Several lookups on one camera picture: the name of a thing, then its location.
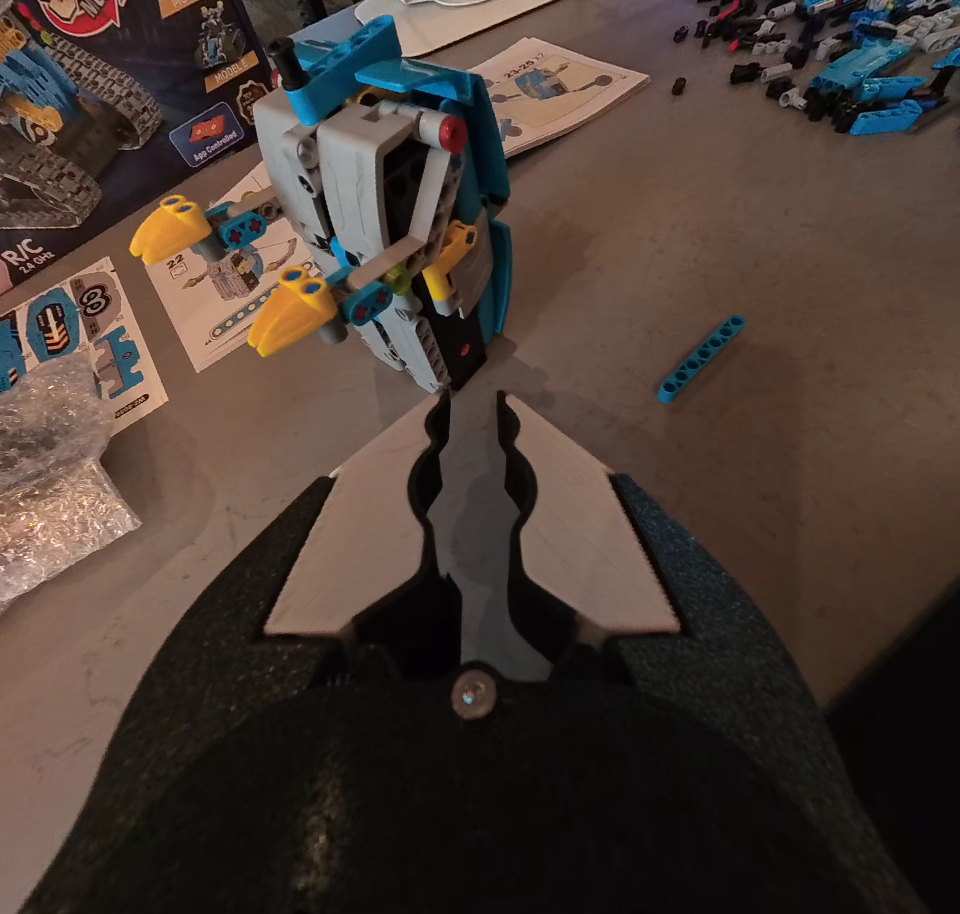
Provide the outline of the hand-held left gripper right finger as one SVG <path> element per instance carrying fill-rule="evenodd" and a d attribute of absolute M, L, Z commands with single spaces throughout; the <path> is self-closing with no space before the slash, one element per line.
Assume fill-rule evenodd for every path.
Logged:
<path fill-rule="evenodd" d="M 681 621 L 612 471 L 517 396 L 498 393 L 519 579 L 605 635 L 679 634 Z"/>

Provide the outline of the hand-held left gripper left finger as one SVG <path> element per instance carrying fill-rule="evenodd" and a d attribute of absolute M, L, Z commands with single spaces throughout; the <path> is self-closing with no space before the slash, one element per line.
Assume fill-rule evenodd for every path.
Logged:
<path fill-rule="evenodd" d="M 450 394 L 430 394 L 332 472 L 266 635 L 340 634 L 427 570 L 449 431 Z"/>

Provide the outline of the blue long beam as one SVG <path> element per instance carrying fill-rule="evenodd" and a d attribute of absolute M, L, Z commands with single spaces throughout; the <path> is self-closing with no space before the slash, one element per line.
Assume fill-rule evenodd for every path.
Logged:
<path fill-rule="evenodd" d="M 720 323 L 660 382 L 656 398 L 660 403 L 673 402 L 697 375 L 714 361 L 746 325 L 743 316 L 734 315 Z"/>

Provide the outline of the blue connector brick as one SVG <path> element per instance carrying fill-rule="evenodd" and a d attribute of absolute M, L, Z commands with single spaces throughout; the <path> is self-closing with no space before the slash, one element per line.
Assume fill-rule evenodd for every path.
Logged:
<path fill-rule="evenodd" d="M 391 292 L 392 294 L 389 302 L 382 307 L 378 306 L 375 301 L 376 295 L 378 291 L 381 289 L 385 289 L 388 292 Z M 356 328 L 360 328 L 370 323 L 372 320 L 375 320 L 381 313 L 389 309 L 390 306 L 392 305 L 393 298 L 394 298 L 394 293 L 391 291 L 390 287 L 385 285 L 381 280 L 371 281 L 370 283 L 367 283 L 364 287 L 360 288 L 359 290 L 356 290 L 353 293 L 350 293 L 341 301 L 340 311 L 343 317 L 342 319 L 347 324 L 354 326 Z M 359 305 L 366 305 L 369 313 L 367 316 L 368 318 L 366 322 L 362 324 L 354 324 L 351 318 L 352 317 L 351 315 L 354 311 L 354 308 Z"/>

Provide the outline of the grey blue brick robot model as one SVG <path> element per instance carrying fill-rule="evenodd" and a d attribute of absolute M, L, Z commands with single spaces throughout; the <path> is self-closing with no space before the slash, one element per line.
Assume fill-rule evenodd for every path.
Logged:
<path fill-rule="evenodd" d="M 267 194 L 321 271 L 282 272 L 247 343 L 267 357 L 343 320 L 350 274 L 408 232 L 422 142 L 451 155 L 425 265 L 375 320 L 343 322 L 426 392 L 460 391 L 510 304 L 512 236 L 499 218 L 511 195 L 506 157 L 483 80 L 401 51 L 387 16 L 338 44 L 270 44 L 279 88 L 253 106 Z"/>

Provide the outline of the white instruction sheet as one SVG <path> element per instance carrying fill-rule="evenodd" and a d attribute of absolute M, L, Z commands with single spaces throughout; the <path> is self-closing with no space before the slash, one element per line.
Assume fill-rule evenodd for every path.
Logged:
<path fill-rule="evenodd" d="M 282 272 L 320 272 L 270 184 L 258 164 L 207 207 L 168 195 L 131 241 L 196 371 L 247 343 Z"/>

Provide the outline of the bubble wrap bag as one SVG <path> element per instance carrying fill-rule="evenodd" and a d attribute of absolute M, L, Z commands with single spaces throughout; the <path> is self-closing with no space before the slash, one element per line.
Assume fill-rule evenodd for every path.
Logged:
<path fill-rule="evenodd" d="M 97 462 L 3 491 L 1 611 L 140 526 Z"/>
<path fill-rule="evenodd" d="M 90 356 L 29 371 L 1 395 L 1 492 L 34 488 L 100 460 L 114 428 Z"/>

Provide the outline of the sticker sheet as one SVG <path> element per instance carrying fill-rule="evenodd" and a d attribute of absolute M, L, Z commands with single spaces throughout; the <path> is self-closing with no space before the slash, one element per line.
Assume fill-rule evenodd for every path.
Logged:
<path fill-rule="evenodd" d="M 168 398 L 114 262 L 104 257 L 1 316 L 1 391 L 76 352 L 90 358 L 117 435 Z"/>

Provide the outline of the person's brown clothing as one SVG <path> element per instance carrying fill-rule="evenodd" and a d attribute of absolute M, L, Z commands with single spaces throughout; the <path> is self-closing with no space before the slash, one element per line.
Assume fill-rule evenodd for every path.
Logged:
<path fill-rule="evenodd" d="M 944 601 L 827 715 L 859 799 L 930 912 L 959 911 L 959 612 Z"/>

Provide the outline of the dark blue robot kit box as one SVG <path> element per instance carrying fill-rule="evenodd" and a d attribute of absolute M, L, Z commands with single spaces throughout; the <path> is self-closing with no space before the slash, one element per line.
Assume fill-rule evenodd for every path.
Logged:
<path fill-rule="evenodd" d="M 241 0 L 1 0 L 2 293 L 257 139 Z"/>

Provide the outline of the pile of small brick pieces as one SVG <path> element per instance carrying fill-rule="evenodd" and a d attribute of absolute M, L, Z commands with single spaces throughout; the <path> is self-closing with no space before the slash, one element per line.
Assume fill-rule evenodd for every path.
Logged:
<path fill-rule="evenodd" d="M 672 41 L 714 50 L 731 87 L 850 137 L 958 120 L 959 0 L 696 0 Z"/>

